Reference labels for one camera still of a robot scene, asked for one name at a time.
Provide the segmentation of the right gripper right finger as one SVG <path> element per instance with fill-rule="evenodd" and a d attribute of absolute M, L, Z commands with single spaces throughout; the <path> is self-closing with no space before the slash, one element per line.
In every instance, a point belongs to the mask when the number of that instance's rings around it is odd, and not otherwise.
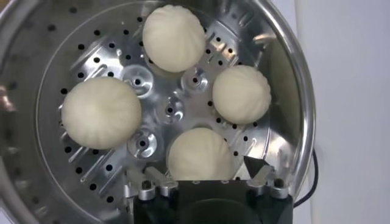
<path fill-rule="evenodd" d="M 263 159 L 249 156 L 244 156 L 243 161 L 250 175 L 246 184 L 256 197 L 270 195 L 280 200 L 288 197 L 288 187 L 285 181 L 277 175 L 274 166 Z"/>

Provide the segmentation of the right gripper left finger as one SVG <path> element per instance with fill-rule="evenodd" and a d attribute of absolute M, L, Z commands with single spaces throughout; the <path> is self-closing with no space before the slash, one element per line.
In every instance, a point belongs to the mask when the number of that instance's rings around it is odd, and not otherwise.
<path fill-rule="evenodd" d="M 135 199 L 151 201 L 157 193 L 169 198 L 178 189 L 179 183 L 166 177 L 155 167 L 147 167 L 143 171 L 126 170 L 127 183 L 124 185 L 124 197 L 127 213 L 134 213 Z"/>

